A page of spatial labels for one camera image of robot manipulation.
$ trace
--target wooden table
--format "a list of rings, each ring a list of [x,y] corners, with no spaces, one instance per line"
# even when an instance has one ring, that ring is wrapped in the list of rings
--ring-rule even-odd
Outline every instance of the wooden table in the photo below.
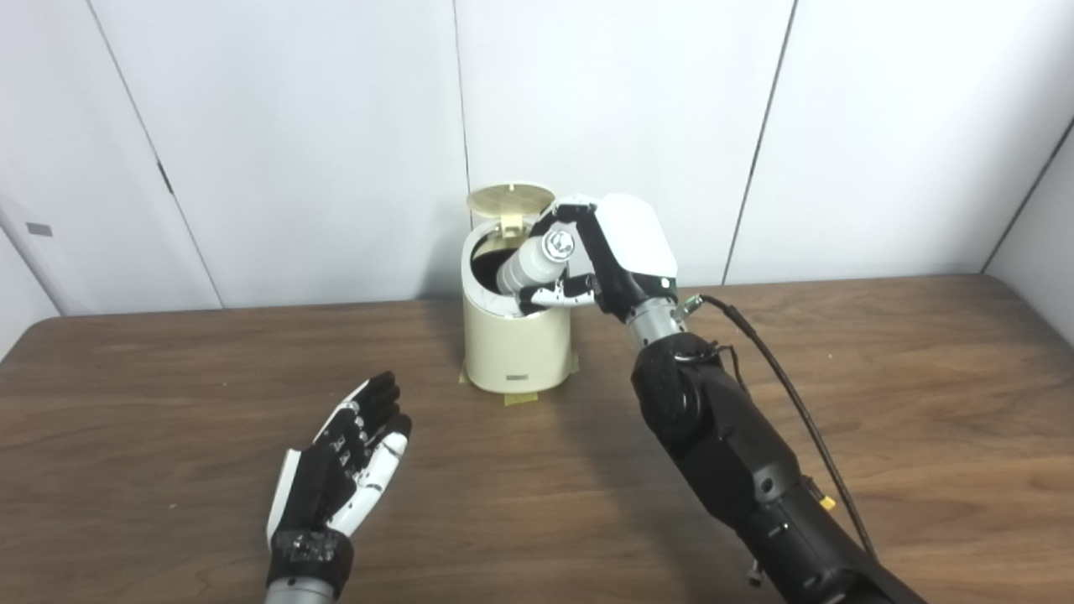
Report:
[[[708,291],[780,357],[906,583],[931,602],[1074,601],[1074,353],[1004,285]],[[759,356],[715,311],[691,326],[739,345],[833,492]],[[575,345],[579,374],[505,407],[459,384],[451,302],[40,323],[0,365],[0,601],[260,602],[284,448],[392,369],[416,428],[344,602],[779,602],[641,421],[625,330],[584,310]]]

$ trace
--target open lid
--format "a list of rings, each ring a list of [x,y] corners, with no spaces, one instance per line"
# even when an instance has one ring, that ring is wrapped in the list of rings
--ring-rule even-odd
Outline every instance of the open lid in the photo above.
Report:
[[[537,185],[509,183],[493,185],[471,192],[466,205],[485,218],[517,217],[540,214],[555,201],[555,195]]]

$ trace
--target robotic arm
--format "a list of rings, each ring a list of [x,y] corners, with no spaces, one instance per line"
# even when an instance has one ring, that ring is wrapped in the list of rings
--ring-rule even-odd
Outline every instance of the robotic arm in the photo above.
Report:
[[[576,225],[592,275],[542,283],[547,272],[520,262],[557,224]],[[592,301],[627,326],[640,348],[630,380],[642,418],[709,514],[753,553],[752,581],[764,573],[790,604],[924,604],[842,530],[794,451],[725,371],[720,348],[687,331],[684,320],[701,301],[679,303],[678,267],[648,203],[623,195],[556,200],[500,271],[514,274],[507,287],[500,282],[502,293],[521,303]]]

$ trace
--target black arm casing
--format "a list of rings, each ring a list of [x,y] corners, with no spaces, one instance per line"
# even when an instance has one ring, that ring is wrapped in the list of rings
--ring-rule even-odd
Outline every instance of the black arm casing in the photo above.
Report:
[[[645,423],[705,508],[739,535],[792,604],[924,604],[868,556],[813,493],[794,451],[692,333],[638,355],[632,375]]]

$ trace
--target wire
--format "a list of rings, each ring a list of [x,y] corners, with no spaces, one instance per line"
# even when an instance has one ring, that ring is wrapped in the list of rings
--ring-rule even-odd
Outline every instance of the wire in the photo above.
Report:
[[[828,451],[828,446],[824,443],[824,436],[821,435],[821,430],[816,427],[816,422],[813,421],[813,416],[810,415],[809,409],[806,408],[806,403],[802,398],[798,396],[798,390],[795,389],[794,384],[790,383],[790,378],[787,373],[783,371],[780,366],[780,362],[775,360],[775,356],[772,351],[768,349],[765,345],[765,341],[757,335],[757,332],[750,325],[750,321],[739,313],[738,308],[726,304],[716,298],[706,294],[699,294],[703,302],[712,304],[713,306],[723,311],[724,315],[735,323],[742,333],[749,337],[757,350],[760,351],[765,360],[768,361],[768,365],[772,368],[772,373],[779,378],[780,384],[783,384],[783,388],[787,391],[787,396],[790,397],[790,402],[795,404],[795,408],[798,409],[798,415],[801,416],[802,422],[806,423],[806,429],[809,430],[809,435],[813,438],[813,444],[816,445],[816,450],[821,454],[821,459],[824,460],[825,468],[828,469],[828,474],[831,475],[831,479],[836,483],[836,489],[839,491],[840,499],[843,500],[843,504],[846,505],[846,513],[851,516],[851,521],[854,522],[854,529],[858,533],[858,538],[861,540],[861,547],[869,553],[869,556],[876,558],[876,550],[873,548],[872,540],[869,538],[869,532],[866,530],[866,524],[861,520],[861,515],[858,513],[857,505],[854,504],[854,498],[851,495],[850,489],[846,488],[846,483],[843,481],[843,476],[839,473],[839,469],[836,468],[836,461],[831,458],[831,454]],[[736,374],[738,374],[738,362],[736,365]]]

